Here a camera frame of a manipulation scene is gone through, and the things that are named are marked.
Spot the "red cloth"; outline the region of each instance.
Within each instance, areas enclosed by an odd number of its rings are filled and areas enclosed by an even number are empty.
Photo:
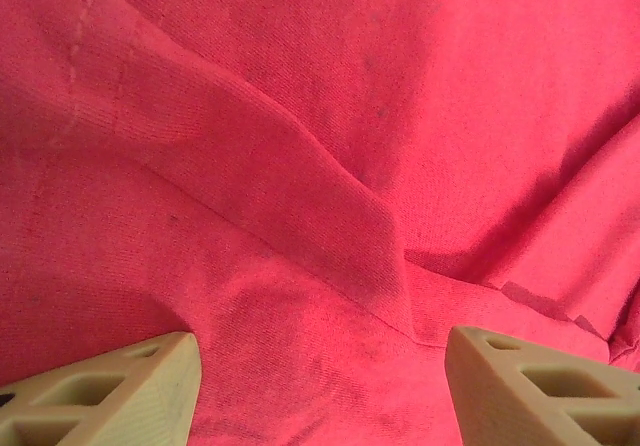
[[[640,0],[0,0],[0,383],[190,329],[190,444],[459,444],[473,324],[640,369]]]

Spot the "hole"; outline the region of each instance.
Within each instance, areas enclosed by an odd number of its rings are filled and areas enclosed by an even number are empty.
[[[557,366],[528,366],[520,370],[547,396],[555,398],[614,398],[616,395],[584,371]]]
[[[13,393],[2,393],[0,394],[0,408],[15,398],[16,395]]]
[[[640,444],[640,417],[619,412],[569,413],[584,431],[602,445]]]
[[[124,381],[123,375],[85,374],[62,381],[38,398],[44,406],[96,406]]]
[[[157,344],[150,344],[131,353],[126,353],[125,356],[127,356],[128,358],[149,358],[156,354],[159,349],[160,346],[158,346]]]
[[[493,349],[502,349],[505,351],[517,351],[520,349],[520,346],[517,344],[510,343],[502,338],[487,338],[487,343],[489,343],[489,346]]]
[[[79,420],[20,420],[0,428],[2,446],[55,446]]]

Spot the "textured fabric surface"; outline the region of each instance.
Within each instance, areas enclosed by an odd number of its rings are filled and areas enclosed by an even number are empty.
[[[0,0],[0,383],[198,338],[190,444],[460,444],[471,324],[640,370],[640,0]]]

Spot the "red blanket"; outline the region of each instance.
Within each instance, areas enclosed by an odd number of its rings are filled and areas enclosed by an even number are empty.
[[[190,444],[455,445],[454,324],[640,369],[639,45],[640,0],[0,0],[0,383],[191,330]]]

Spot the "beige plastic part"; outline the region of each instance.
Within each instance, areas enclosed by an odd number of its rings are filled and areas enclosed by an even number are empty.
[[[445,369],[465,446],[640,445],[640,375],[472,327]]]
[[[189,333],[33,376],[0,388],[0,445],[185,445],[200,377]]]

